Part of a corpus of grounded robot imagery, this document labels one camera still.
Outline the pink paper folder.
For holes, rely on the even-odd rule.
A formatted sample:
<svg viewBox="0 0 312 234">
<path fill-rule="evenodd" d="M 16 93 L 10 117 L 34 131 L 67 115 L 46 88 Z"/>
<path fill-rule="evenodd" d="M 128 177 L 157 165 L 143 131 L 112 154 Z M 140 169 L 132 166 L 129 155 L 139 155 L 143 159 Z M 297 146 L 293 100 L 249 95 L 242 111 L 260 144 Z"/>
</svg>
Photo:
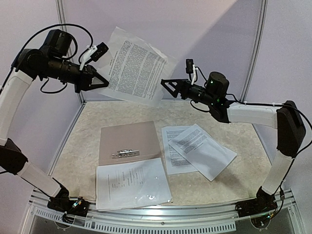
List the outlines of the pink paper folder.
<svg viewBox="0 0 312 234">
<path fill-rule="evenodd" d="M 113 157 L 122 150 L 137 150 L 138 156 Z M 99 166 L 162 158 L 153 121 L 103 127 L 100 133 Z"/>
</svg>

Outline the dense text white sheet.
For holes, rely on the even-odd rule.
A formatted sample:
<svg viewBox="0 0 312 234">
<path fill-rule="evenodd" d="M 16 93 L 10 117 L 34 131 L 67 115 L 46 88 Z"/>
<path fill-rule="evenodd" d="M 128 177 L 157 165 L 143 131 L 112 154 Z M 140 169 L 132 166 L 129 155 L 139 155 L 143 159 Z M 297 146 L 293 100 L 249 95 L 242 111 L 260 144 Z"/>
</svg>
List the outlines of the dense text white sheet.
<svg viewBox="0 0 312 234">
<path fill-rule="evenodd" d="M 177 59 L 119 27 L 111 34 L 108 47 L 111 56 L 100 59 L 97 71 L 109 85 L 98 93 L 158 106 L 164 96 L 161 80 L 172 77 Z"/>
</svg>

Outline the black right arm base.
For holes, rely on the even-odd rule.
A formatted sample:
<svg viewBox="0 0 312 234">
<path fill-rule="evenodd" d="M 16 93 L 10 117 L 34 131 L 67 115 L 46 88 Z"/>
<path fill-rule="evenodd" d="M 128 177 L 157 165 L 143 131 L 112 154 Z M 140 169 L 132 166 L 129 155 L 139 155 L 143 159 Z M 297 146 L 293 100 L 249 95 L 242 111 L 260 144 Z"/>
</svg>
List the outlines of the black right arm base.
<svg viewBox="0 0 312 234">
<path fill-rule="evenodd" d="M 262 187 L 260 187 L 256 193 L 256 198 L 237 202 L 235 204 L 235 210 L 238 212 L 239 217 L 251 216 L 274 210 L 273 214 L 268 216 L 268 218 L 272 219 L 281 211 L 284 204 L 284 191 L 281 189 L 279 193 L 282 201 L 279 209 L 275 199 L 275 194 L 270 195 L 264 192 Z"/>
</svg>

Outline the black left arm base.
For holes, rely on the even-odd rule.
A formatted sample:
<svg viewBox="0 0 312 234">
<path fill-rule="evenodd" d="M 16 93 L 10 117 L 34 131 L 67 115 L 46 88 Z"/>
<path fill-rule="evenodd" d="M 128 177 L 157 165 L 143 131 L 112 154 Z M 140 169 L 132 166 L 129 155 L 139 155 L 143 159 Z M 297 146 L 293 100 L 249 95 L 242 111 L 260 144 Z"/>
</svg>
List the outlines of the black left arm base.
<svg viewBox="0 0 312 234">
<path fill-rule="evenodd" d="M 51 197 L 47 208 L 68 215 L 77 215 L 86 217 L 89 211 L 90 203 L 82 197 L 70 197 L 67 191 L 60 191 L 56 197 Z"/>
</svg>

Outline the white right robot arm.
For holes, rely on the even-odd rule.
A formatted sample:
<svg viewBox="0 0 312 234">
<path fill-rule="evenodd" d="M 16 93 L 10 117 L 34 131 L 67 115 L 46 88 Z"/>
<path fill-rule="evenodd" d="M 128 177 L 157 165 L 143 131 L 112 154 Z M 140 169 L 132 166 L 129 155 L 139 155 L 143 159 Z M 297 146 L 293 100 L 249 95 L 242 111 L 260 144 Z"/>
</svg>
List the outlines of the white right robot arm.
<svg viewBox="0 0 312 234">
<path fill-rule="evenodd" d="M 248 103 L 228 100 L 229 81 L 219 72 L 211 72 L 204 87 L 188 79 L 163 79 L 161 85 L 173 96 L 181 96 L 208 106 L 208 113 L 221 123 L 250 123 L 277 130 L 277 153 L 258 198 L 252 202 L 255 212 L 261 213 L 271 204 L 268 195 L 274 195 L 286 178 L 293 160 L 304 150 L 301 146 L 306 135 L 303 114 L 295 103 Z"/>
</svg>

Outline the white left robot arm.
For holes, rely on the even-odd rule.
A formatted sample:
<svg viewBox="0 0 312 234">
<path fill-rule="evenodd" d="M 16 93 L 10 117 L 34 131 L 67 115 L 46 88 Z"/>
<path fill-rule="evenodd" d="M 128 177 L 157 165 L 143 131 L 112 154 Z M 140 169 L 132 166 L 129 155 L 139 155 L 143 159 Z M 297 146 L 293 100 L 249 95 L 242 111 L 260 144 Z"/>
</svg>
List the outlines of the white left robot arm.
<svg viewBox="0 0 312 234">
<path fill-rule="evenodd" d="M 108 52 L 108 46 L 103 42 L 99 45 L 91 44 L 83 52 L 79 63 L 75 64 L 66 55 L 71 43 L 76 42 L 71 34 L 53 29 L 40 48 L 30 49 L 24 46 L 0 89 L 0 166 L 53 197 L 53 203 L 63 212 L 72 208 L 71 198 L 61 193 L 63 188 L 56 180 L 28 160 L 8 134 L 15 119 L 19 123 L 26 123 L 35 116 L 36 107 L 28 104 L 27 107 L 20 108 L 20 104 L 25 103 L 23 97 L 36 78 L 53 78 L 64 85 L 71 83 L 76 93 L 109 85 L 89 64 L 98 61 Z"/>
</svg>

